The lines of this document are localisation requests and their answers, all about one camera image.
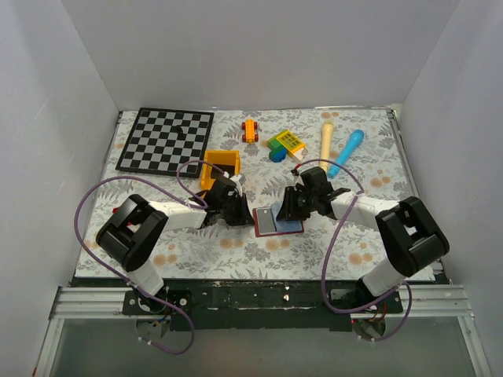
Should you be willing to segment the red leather card holder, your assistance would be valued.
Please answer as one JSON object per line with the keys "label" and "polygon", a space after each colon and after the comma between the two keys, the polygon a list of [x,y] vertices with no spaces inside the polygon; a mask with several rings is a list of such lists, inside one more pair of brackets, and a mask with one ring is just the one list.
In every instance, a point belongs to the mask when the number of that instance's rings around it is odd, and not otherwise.
{"label": "red leather card holder", "polygon": [[252,215],[255,221],[255,236],[268,237],[304,232],[301,221],[278,221],[276,219],[281,203],[275,202],[270,207],[254,208]]}

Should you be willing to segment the yellow plastic bin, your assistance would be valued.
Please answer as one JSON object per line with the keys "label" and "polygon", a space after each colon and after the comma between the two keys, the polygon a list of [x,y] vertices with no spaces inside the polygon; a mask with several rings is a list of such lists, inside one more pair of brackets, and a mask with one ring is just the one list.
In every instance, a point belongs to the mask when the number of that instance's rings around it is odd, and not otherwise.
{"label": "yellow plastic bin", "polygon": [[[240,155],[237,150],[207,150],[204,154],[204,161],[215,165],[228,173],[230,177],[240,173]],[[218,170],[204,164],[201,172],[201,189],[210,189],[219,175]]]}

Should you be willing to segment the black credit card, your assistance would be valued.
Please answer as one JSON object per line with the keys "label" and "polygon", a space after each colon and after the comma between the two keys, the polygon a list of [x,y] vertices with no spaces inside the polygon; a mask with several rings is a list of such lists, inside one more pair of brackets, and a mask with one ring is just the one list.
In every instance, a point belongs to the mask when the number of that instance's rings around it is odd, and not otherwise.
{"label": "black credit card", "polygon": [[259,233],[266,235],[276,231],[270,208],[260,208],[256,211]]}

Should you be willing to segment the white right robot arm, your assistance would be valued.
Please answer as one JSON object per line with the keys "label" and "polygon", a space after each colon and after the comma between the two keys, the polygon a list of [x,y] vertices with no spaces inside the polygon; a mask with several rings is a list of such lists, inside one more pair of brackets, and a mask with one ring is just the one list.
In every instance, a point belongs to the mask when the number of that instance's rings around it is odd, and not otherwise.
{"label": "white right robot arm", "polygon": [[292,170],[297,182],[285,188],[277,215],[279,221],[305,221],[314,212],[338,222],[321,268],[321,294],[330,306],[326,272],[332,249],[343,225],[350,221],[380,234],[385,258],[359,278],[353,291],[342,299],[345,308],[335,313],[373,312],[382,306],[406,279],[414,276],[450,250],[449,242],[424,203],[415,196],[402,201],[368,197],[360,188],[333,188],[321,167]]}

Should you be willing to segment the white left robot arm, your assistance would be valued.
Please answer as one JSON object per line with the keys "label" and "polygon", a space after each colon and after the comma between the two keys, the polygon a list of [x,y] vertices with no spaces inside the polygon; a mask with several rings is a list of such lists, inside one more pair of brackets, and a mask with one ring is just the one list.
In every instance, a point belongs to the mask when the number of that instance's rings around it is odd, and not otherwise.
{"label": "white left robot arm", "polygon": [[203,229],[219,220],[230,227],[255,224],[247,196],[235,177],[216,178],[210,189],[184,203],[148,201],[133,194],[100,228],[96,242],[132,281],[139,306],[157,314],[166,308],[167,292],[150,255],[161,233]]}

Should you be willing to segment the colourful toy block house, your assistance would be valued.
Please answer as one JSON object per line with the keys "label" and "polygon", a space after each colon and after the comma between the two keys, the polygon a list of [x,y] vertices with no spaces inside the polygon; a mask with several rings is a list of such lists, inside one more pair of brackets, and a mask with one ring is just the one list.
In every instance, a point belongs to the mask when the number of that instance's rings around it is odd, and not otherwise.
{"label": "colourful toy block house", "polygon": [[306,145],[290,130],[283,130],[267,141],[269,159],[274,163],[283,161],[286,156],[297,163],[304,159]]}

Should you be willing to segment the floral table mat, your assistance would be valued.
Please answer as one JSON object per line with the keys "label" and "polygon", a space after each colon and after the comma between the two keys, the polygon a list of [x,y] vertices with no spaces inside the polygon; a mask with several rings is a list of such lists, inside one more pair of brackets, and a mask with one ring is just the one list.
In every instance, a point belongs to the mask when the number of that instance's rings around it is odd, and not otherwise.
{"label": "floral table mat", "polygon": [[[75,275],[79,278],[112,277],[119,269],[99,248],[95,237],[100,227],[129,195],[167,201],[171,196],[186,198],[200,189],[199,180],[177,182],[168,176],[141,175],[127,180],[116,170],[136,112],[119,118],[104,168],[106,184],[92,202],[85,233],[86,248],[80,253]],[[242,122],[259,124],[259,140],[242,141]],[[282,130],[290,130],[306,145],[307,166],[320,155],[321,126],[332,120],[330,158],[335,159],[355,130],[365,134],[363,142],[347,161],[345,170],[333,179],[335,188],[363,187],[368,196],[402,200],[416,194],[399,144],[391,112],[386,109],[293,109],[276,111],[217,111],[207,147],[209,150],[237,150],[240,172],[251,209],[269,207],[282,200],[285,187],[293,183],[293,159],[274,163],[269,159],[267,141]],[[192,230],[162,234],[152,252],[152,262],[167,279],[266,279],[316,280],[321,275],[325,253],[336,230],[336,222],[313,214],[304,232],[256,237],[252,227],[230,228],[222,223]],[[326,275],[331,280],[356,280],[376,266],[385,255],[380,235],[364,226],[346,223],[336,238]]]}

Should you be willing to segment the cream toy microphone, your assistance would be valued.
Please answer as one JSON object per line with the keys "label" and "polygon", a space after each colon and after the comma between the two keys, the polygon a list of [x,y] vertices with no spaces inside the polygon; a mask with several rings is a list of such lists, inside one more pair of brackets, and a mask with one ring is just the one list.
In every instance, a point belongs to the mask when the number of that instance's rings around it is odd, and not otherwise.
{"label": "cream toy microphone", "polygon": [[331,152],[331,144],[332,144],[332,134],[335,129],[334,123],[332,120],[326,120],[321,126],[321,149],[320,149],[320,168],[324,171],[328,169],[329,155]]}

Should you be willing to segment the orange toy car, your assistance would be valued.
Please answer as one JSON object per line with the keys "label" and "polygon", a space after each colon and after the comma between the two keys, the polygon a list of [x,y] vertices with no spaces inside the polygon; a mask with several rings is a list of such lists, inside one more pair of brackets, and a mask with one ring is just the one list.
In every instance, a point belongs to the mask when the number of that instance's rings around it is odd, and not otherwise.
{"label": "orange toy car", "polygon": [[253,119],[246,119],[244,122],[242,122],[241,128],[244,131],[242,135],[243,142],[252,144],[259,140],[259,124],[256,121],[254,121]]}

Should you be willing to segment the blue toy microphone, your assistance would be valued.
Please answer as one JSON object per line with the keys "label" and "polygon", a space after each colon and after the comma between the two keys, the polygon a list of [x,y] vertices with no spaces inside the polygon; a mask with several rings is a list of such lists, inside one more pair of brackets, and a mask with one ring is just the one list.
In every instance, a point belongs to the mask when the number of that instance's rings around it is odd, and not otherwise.
{"label": "blue toy microphone", "polygon": [[343,166],[349,160],[352,153],[362,143],[364,137],[365,134],[362,130],[355,130],[351,133],[343,150],[336,158],[335,164],[331,165],[331,167],[329,168],[327,173],[328,178],[334,178],[339,173],[341,166]]}

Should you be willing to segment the black white chessboard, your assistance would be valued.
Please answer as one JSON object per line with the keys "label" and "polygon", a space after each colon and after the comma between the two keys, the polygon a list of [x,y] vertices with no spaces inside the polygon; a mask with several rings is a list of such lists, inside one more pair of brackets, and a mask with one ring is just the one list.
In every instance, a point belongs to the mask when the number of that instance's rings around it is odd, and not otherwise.
{"label": "black white chessboard", "polygon": [[[213,112],[140,108],[116,169],[198,178],[214,115]],[[182,126],[184,134],[177,134],[176,126]]]}

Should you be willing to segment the black front table rail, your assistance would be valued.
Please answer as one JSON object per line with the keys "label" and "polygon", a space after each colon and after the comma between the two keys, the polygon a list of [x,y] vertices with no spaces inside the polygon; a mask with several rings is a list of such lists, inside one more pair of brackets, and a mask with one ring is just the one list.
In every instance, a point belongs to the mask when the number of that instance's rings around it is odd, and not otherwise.
{"label": "black front table rail", "polygon": [[[126,287],[119,279],[73,278],[73,288]],[[320,284],[313,281],[169,280],[161,299],[187,313],[197,330],[328,328],[351,331],[350,314],[335,314],[321,299]],[[377,324],[391,314],[405,313],[406,302],[399,303],[398,292],[377,304]],[[120,312],[125,315],[173,316],[172,331],[188,331],[184,318],[176,311],[133,288],[121,299]]]}

